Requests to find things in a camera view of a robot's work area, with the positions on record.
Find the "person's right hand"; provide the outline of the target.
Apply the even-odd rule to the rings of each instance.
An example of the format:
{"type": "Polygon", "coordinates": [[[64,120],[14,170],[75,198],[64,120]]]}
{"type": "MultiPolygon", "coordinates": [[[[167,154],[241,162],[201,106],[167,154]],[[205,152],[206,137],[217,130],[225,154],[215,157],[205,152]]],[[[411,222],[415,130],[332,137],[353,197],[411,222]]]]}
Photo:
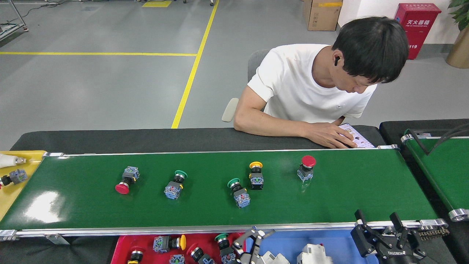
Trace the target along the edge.
{"type": "Polygon", "coordinates": [[[328,122],[307,124],[304,137],[330,149],[357,147],[357,144],[353,141],[353,136],[349,132],[328,122]]]}

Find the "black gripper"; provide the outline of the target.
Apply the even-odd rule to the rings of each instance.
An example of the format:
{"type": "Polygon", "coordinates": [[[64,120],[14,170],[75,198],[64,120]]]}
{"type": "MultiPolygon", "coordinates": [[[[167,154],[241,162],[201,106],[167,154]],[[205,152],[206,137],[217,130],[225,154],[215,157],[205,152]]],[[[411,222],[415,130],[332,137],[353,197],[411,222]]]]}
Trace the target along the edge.
{"type": "Polygon", "coordinates": [[[367,224],[362,210],[358,209],[354,215],[357,222],[351,236],[361,257],[377,254],[380,264],[419,264],[422,256],[426,256],[426,252],[421,248],[422,239],[419,232],[406,227],[396,212],[390,214],[390,220],[396,231],[396,247],[400,251],[389,251],[390,244],[367,224]]]}

